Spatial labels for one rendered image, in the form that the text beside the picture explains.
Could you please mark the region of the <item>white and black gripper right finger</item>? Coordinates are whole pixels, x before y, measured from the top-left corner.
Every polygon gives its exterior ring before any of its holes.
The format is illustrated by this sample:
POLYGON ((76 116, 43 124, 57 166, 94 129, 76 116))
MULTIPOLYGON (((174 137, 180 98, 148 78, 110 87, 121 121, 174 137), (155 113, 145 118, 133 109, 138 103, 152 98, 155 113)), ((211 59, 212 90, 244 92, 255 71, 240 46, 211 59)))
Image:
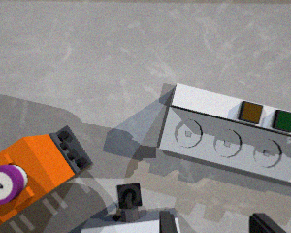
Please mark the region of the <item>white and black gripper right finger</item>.
POLYGON ((249 233, 286 233, 264 213, 254 213, 249 217, 249 233))

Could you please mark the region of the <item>grey button housing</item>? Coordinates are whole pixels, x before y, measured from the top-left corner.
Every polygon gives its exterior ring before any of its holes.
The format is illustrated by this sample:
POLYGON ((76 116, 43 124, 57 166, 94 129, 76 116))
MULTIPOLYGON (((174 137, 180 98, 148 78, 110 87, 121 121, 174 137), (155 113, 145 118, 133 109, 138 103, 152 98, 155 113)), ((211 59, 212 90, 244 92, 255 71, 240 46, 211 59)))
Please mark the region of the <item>grey button housing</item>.
POLYGON ((140 183, 118 185, 117 193, 121 215, 89 218, 81 233, 159 233, 160 211, 174 214, 180 233, 175 209, 139 213, 138 206, 142 206, 140 183))

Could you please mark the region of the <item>orange tube rack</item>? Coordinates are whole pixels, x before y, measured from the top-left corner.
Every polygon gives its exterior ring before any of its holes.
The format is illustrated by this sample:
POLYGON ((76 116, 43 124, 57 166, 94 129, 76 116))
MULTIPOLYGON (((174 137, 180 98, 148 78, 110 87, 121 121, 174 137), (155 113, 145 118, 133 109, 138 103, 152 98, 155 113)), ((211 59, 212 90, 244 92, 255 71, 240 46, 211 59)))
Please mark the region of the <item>orange tube rack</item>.
POLYGON ((75 175, 49 134, 22 137, 0 152, 0 165, 17 165, 28 178, 17 198, 0 205, 0 224, 75 175))

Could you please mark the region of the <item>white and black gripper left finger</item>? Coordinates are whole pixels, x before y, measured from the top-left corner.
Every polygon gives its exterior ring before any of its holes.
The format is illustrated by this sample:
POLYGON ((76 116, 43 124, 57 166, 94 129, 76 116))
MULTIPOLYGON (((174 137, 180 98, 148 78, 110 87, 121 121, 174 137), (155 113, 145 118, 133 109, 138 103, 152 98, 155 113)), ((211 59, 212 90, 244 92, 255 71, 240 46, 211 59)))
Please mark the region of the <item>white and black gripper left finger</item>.
POLYGON ((159 233, 178 233, 174 214, 170 211, 160 211, 159 233))

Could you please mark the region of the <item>grey rectangular block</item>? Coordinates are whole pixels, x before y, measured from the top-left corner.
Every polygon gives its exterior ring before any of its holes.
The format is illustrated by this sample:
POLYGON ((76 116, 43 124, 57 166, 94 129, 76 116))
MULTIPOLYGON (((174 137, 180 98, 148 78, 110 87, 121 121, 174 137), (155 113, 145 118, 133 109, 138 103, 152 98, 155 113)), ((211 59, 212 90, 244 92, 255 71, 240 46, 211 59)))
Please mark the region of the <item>grey rectangular block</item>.
POLYGON ((159 148, 291 183, 291 112, 177 83, 159 148))

